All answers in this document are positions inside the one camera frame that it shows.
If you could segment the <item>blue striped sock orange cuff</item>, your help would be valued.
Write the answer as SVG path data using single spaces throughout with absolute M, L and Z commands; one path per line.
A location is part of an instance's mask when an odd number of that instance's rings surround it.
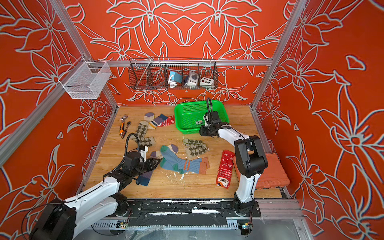
M 162 160 L 160 166 L 163 169 L 174 171 L 180 174 L 187 172 L 185 169 L 186 160 L 180 159 L 176 154 L 167 146 L 161 147 Z

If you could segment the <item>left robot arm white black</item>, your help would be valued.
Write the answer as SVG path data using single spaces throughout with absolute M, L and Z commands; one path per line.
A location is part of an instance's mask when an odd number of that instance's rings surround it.
M 138 176 L 155 170 L 159 163 L 159 159 L 147 158 L 145 151 L 126 153 L 97 185 L 63 201 L 54 199 L 46 204 L 29 239 L 72 240 L 102 218 L 118 210 L 126 212 L 129 205 L 121 190 Z

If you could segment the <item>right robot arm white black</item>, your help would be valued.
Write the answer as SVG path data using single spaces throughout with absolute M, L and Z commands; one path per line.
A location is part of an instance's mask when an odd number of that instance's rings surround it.
M 204 115 L 201 136 L 219 137 L 235 149 L 235 166 L 240 172 L 239 187 L 234 195 L 234 211 L 245 216 L 253 211 L 256 203 L 254 192 L 261 174 L 268 167 L 268 160 L 258 136 L 248 136 L 235 130 L 229 123 L 222 122 L 217 111 Z

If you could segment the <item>cream striped sock purple toe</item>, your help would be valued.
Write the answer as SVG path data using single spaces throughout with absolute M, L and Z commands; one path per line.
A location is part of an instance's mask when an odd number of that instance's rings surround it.
M 168 146 L 175 154 L 179 152 L 179 148 L 176 145 Z M 136 179 L 136 184 L 147 187 L 150 183 L 151 177 L 153 175 L 154 169 L 152 165 L 149 165 L 149 169 L 145 173 L 140 174 Z

